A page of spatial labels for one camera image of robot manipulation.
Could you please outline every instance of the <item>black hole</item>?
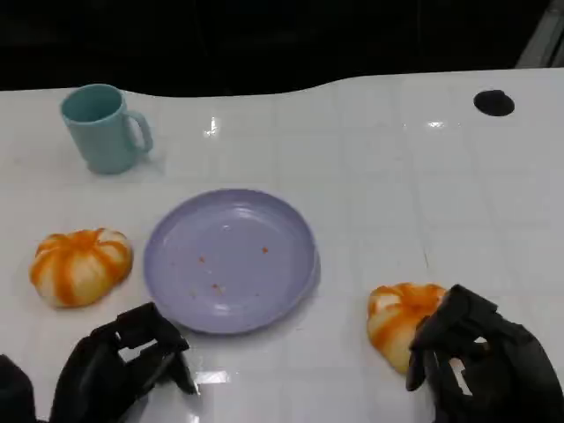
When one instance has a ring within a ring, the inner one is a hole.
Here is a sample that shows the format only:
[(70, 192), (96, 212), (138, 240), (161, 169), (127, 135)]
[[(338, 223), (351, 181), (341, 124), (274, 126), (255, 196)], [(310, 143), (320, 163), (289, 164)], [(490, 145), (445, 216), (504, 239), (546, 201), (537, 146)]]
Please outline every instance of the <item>black hole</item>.
[(515, 103), (502, 90), (482, 91), (474, 97), (474, 106), (490, 116), (507, 116), (515, 110)]

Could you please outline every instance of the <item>dark background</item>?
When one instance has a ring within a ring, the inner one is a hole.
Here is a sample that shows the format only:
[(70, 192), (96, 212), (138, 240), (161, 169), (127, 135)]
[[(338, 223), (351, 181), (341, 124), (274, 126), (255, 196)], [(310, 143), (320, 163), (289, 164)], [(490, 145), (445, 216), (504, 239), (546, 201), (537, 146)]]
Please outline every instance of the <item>dark background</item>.
[(515, 66), (548, 0), (3, 0), (0, 90), (279, 93)]

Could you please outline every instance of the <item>plate rim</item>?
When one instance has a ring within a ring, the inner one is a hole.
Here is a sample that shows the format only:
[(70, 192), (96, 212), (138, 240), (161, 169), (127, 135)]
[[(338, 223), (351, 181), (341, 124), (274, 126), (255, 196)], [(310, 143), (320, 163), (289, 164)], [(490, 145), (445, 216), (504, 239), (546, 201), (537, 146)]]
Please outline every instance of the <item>plate rim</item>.
[[(301, 220), (301, 223), (305, 227), (305, 229), (307, 231), (307, 236), (311, 240), (312, 247), (313, 247), (313, 251), (312, 251), (312, 253), (313, 253), (313, 263), (312, 263), (311, 269), (309, 270), (308, 279), (306, 280), (305, 284), (303, 285), (303, 287), (299, 291), (299, 293), (291, 301), (288, 301), (288, 303), (284, 307), (280, 308), (277, 313), (273, 313), (271, 316), (269, 316), (269, 318), (264, 319), (260, 323), (252, 324), (249, 327), (246, 327), (244, 329), (231, 328), (231, 329), (227, 329), (227, 330), (213, 330), (213, 329), (210, 329), (210, 328), (205, 328), (205, 325), (203, 327), (197, 327), (197, 325), (193, 326), (192, 324), (188, 324), (188, 323), (185, 323), (185, 322), (179, 320), (177, 317), (174, 316), (173, 313), (169, 312), (169, 309), (167, 307), (165, 307), (163, 304), (161, 304), (157, 300), (157, 296), (154, 294), (152, 286), (149, 283), (149, 278), (147, 276), (148, 275), (149, 261), (150, 261), (148, 251), (153, 250), (155, 248), (154, 245), (155, 245), (155, 242), (157, 240), (157, 233), (159, 232), (159, 230), (180, 209), (186, 207), (188, 204), (200, 201), (204, 197), (212, 197), (212, 196), (220, 195), (220, 194), (223, 194), (223, 193), (234, 193), (234, 194), (236, 194), (237, 192), (246, 192), (246, 193), (252, 193), (252, 194), (255, 194), (255, 195), (257, 194), (259, 196), (269, 197), (270, 199), (274, 199), (275, 201), (283, 204), (285, 207), (289, 208), (291, 211), (296, 213), (297, 217), (299, 218), (299, 220)], [(303, 215), (298, 210), (296, 210), (291, 204), (289, 204), (286, 200), (283, 200), (282, 198), (273, 196), (272, 194), (269, 194), (268, 192), (261, 191), (259, 189), (245, 189), (245, 188), (213, 189), (213, 190), (210, 190), (210, 191), (202, 192), (200, 194), (197, 194), (193, 197), (187, 198), (186, 200), (180, 202), (178, 205), (176, 205), (176, 207), (174, 207), (172, 210), (167, 212), (167, 214), (165, 214), (159, 220), (157, 225), (153, 228), (151, 235), (149, 237), (149, 240), (145, 244), (145, 249), (144, 249), (144, 253), (143, 253), (143, 280), (145, 282), (145, 287), (147, 288), (147, 291), (148, 291), (149, 295), (151, 296), (152, 302), (154, 302), (155, 306), (157, 306), (157, 309), (160, 311), (160, 313), (162, 315), (164, 315), (167, 319), (172, 320), (173, 322), (179, 323), (181, 326), (188, 328), (190, 330), (193, 330), (194, 332), (198, 332), (198, 333), (206, 333), (206, 334), (211, 334), (211, 335), (243, 334), (243, 333), (248, 333), (248, 332), (251, 332), (253, 330), (258, 330), (258, 329), (264, 328), (266, 326), (269, 326), (269, 325), (275, 323), (276, 321), (278, 321), (279, 319), (283, 318), (284, 316), (288, 315), (294, 308), (296, 308), (302, 302), (302, 300), (305, 297), (307, 297), (311, 293), (311, 291), (313, 291), (314, 287), (317, 286), (318, 283), (320, 282), (320, 280), (321, 280), (321, 258), (319, 256), (319, 248), (317, 247), (317, 241), (315, 239), (314, 233), (311, 230), (311, 227), (309, 226), (308, 222), (303, 217)]]

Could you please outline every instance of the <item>food crumb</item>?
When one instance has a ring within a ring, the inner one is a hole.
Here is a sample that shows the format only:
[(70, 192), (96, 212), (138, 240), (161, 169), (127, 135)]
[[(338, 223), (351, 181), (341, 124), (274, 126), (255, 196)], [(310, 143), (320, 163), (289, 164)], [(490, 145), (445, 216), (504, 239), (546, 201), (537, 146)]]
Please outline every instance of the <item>food crumb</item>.
[(215, 289), (218, 293), (223, 293), (223, 288), (218, 284), (213, 284), (211, 287)]

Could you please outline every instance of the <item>orange pumpkin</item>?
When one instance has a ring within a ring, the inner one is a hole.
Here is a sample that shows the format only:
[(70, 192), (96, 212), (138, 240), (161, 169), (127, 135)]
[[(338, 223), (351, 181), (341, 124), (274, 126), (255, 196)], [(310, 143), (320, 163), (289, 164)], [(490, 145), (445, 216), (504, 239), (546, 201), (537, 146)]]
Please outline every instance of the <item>orange pumpkin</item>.
[(439, 306), (445, 289), (438, 285), (380, 286), (368, 299), (368, 337), (399, 373), (409, 366), (409, 345), (417, 324)]
[(130, 273), (133, 251), (127, 238), (104, 228), (52, 234), (37, 248), (29, 278), (56, 307), (97, 301)]

